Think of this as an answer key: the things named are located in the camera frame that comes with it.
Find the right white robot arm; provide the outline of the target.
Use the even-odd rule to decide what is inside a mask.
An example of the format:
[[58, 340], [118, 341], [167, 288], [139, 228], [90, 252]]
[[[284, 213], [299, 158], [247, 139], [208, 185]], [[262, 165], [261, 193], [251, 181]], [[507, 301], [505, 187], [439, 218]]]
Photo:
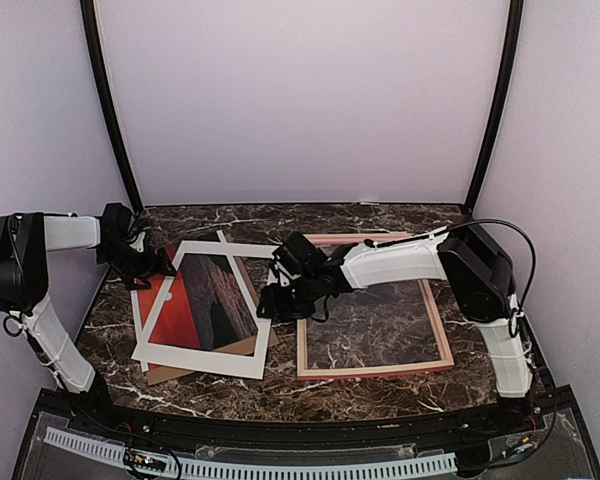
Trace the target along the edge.
[[411, 280], [450, 285], [461, 314], [477, 325], [494, 367], [496, 389], [505, 400], [490, 413], [501, 434], [514, 432], [529, 416], [531, 350], [525, 346], [524, 304], [513, 261], [486, 231], [490, 220], [470, 220], [407, 238], [365, 238], [325, 252], [294, 231], [270, 261], [271, 281], [261, 290], [257, 314], [272, 321], [315, 318], [318, 302], [370, 286]]

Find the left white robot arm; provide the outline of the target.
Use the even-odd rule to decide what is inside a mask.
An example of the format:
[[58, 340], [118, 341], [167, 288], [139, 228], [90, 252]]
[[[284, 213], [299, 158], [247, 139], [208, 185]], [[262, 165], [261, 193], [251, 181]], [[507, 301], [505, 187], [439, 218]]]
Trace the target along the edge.
[[145, 231], [135, 232], [134, 215], [109, 203], [99, 216], [14, 213], [0, 216], [0, 311], [3, 329], [22, 335], [40, 364], [81, 417], [100, 436], [121, 427], [106, 381], [79, 352], [61, 324], [49, 293], [47, 255], [93, 249], [96, 261], [114, 270], [129, 291], [146, 290], [156, 275], [176, 276], [165, 249], [154, 248]]

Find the pink wooden picture frame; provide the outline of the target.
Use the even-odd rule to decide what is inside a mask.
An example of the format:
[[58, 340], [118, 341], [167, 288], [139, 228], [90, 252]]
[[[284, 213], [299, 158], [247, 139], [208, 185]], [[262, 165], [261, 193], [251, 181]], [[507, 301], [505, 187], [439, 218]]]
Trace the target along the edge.
[[327, 301], [329, 319], [297, 322], [297, 377], [435, 373], [455, 366], [429, 282], [378, 284]]

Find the clear acrylic sheet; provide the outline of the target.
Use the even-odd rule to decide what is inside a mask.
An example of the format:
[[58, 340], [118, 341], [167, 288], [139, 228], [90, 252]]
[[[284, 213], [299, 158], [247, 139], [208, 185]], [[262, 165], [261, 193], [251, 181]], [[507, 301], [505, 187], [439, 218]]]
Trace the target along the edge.
[[303, 369], [393, 367], [442, 359], [421, 280], [369, 286], [330, 298], [330, 318], [308, 320]]

